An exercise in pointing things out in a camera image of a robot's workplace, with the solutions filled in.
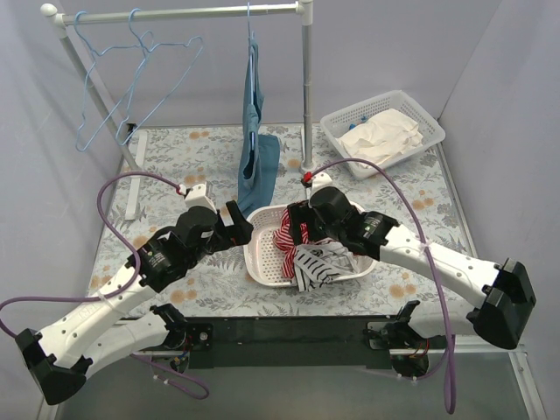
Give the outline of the black white striped tank top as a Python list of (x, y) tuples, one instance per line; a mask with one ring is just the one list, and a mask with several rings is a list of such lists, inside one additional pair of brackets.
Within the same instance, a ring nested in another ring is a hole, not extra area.
[(336, 241), (297, 246), (293, 267), (300, 292), (321, 288), (360, 272), (356, 257)]

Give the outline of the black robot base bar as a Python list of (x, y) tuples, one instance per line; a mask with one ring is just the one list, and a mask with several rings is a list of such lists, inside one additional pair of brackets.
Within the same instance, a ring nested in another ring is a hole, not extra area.
[(191, 369), (361, 366), (390, 369), (396, 351), (426, 370), (438, 334), (423, 339), (410, 316), (311, 316), (186, 318), (150, 351), (186, 353)]

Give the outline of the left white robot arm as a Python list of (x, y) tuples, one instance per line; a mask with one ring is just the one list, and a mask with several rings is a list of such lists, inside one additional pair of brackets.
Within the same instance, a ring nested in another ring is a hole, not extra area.
[(183, 278), (205, 256), (246, 245), (252, 225), (236, 202), (224, 224), (219, 212), (193, 206), (175, 225), (160, 228), (117, 273), (57, 322), (25, 329), (15, 341), (34, 381), (50, 405), (74, 396), (94, 373), (150, 347), (181, 348), (189, 338), (186, 318), (172, 304), (153, 306), (139, 319), (116, 322)]

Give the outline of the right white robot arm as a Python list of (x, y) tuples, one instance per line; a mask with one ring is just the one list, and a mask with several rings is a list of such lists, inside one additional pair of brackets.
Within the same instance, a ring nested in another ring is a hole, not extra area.
[(332, 239), (357, 256), (367, 256), (432, 278), (469, 303), (460, 334), (476, 333), (486, 342), (515, 349), (534, 307), (536, 295), (526, 267), (516, 260), (503, 264), (476, 259), (444, 246), (425, 244), (396, 219), (363, 211), (338, 188), (327, 186), (310, 199), (287, 207), (290, 236), (302, 241)]

